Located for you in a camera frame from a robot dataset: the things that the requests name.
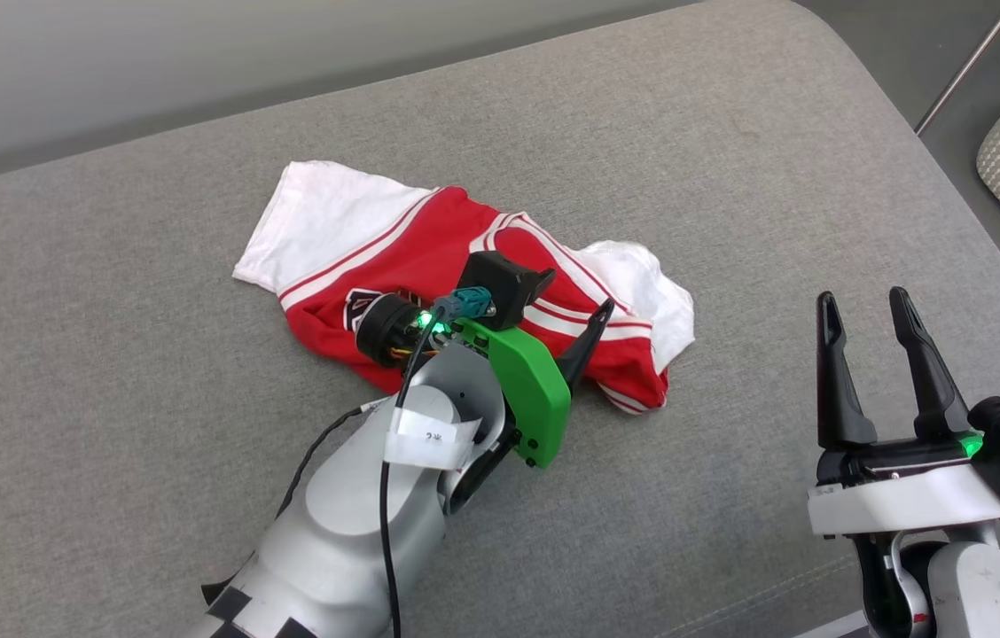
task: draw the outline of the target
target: white sleeve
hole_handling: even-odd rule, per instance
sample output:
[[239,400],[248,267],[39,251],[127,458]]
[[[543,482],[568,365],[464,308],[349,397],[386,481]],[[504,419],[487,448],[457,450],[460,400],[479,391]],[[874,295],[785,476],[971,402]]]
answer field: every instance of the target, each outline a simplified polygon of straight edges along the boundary
[[658,258],[633,242],[596,242],[574,257],[610,287],[613,296],[653,323],[653,367],[665,370],[693,343],[693,298],[661,272]]
[[232,275],[284,293],[378,241],[432,192],[332,161],[291,162]]

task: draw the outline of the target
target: gray couch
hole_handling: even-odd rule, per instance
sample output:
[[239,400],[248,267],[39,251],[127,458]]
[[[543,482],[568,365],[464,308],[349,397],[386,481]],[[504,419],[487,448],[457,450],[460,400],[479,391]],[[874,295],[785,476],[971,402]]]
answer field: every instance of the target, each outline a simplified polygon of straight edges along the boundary
[[[815,299],[882,436],[915,413],[905,286],[970,403],[1000,394],[1000,254],[830,29],[714,0],[0,176],[0,637],[174,634],[302,449],[375,389],[230,271],[286,162],[332,159],[633,239],[694,295],[668,405],[577,400],[403,598],[407,635],[789,637],[858,609],[809,533]],[[335,440],[331,446],[338,445]]]

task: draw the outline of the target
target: sticker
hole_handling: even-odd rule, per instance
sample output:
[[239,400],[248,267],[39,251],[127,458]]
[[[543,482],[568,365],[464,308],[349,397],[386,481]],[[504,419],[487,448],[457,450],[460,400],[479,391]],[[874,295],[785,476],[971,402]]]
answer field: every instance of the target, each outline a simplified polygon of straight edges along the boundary
[[395,420],[397,429],[386,432],[383,459],[389,463],[436,470],[463,468],[473,451],[473,437],[480,428],[480,419],[449,424],[411,409],[400,409],[400,416]]
[[808,498],[815,498],[817,496],[825,496],[827,494],[833,494],[838,492],[838,490],[843,489],[842,485],[817,485],[808,490]]

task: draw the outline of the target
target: red jersey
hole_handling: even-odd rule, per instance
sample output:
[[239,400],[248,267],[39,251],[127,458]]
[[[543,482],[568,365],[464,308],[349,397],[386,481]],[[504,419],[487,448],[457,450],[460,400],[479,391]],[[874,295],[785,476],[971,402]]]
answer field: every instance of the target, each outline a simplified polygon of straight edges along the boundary
[[558,355],[606,299],[614,311],[586,369],[618,408],[666,403],[666,367],[693,342],[693,300],[638,244],[597,242],[574,251],[527,214],[503,214],[456,186],[412,189],[334,162],[284,171],[233,275],[276,295],[291,331],[384,392],[402,373],[355,347],[355,320],[383,293],[425,306],[454,290],[468,253],[497,250],[520,266],[556,269],[520,328]]

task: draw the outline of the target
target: black cable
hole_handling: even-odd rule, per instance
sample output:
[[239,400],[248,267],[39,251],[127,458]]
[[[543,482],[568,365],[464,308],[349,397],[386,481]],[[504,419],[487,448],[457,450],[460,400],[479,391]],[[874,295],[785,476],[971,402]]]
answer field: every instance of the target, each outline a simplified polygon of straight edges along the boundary
[[337,431],[337,429],[339,429],[339,425],[346,423],[347,419],[351,416],[361,415],[362,408],[362,405],[359,405],[358,408],[351,409],[351,411],[347,412],[346,415],[339,416],[333,424],[326,425],[325,431],[319,433],[318,439],[315,440],[315,443],[310,444],[310,447],[307,448],[307,453],[302,456],[302,462],[299,463],[299,468],[294,472],[294,476],[291,477],[291,485],[288,486],[288,492],[284,495],[284,501],[280,503],[280,510],[276,512],[276,518],[280,517],[280,514],[284,513],[284,510],[286,510],[286,506],[291,504],[291,498],[294,497],[294,490],[299,487],[299,481],[302,480],[302,472],[307,469],[307,463],[310,462],[310,456],[315,453],[315,449],[318,449],[318,446],[323,444],[323,441],[326,440],[326,435]]
[[[426,342],[433,334],[433,327],[444,315],[444,308],[439,307],[434,312],[430,323],[422,330],[422,336],[418,339],[418,344],[414,347],[414,352],[410,355],[410,360],[406,363],[406,372],[402,376],[402,390],[398,392],[398,399],[394,402],[394,409],[400,409],[406,404],[406,392],[410,389],[410,381],[414,378],[414,373],[418,372],[418,361],[422,351],[426,350]],[[378,487],[378,522],[382,526],[382,558],[386,561],[386,584],[390,589],[390,621],[394,625],[394,638],[402,638],[402,607],[398,606],[398,577],[394,574],[394,554],[390,550],[390,521],[387,513],[387,494],[390,492],[390,464],[382,462],[382,481]]]

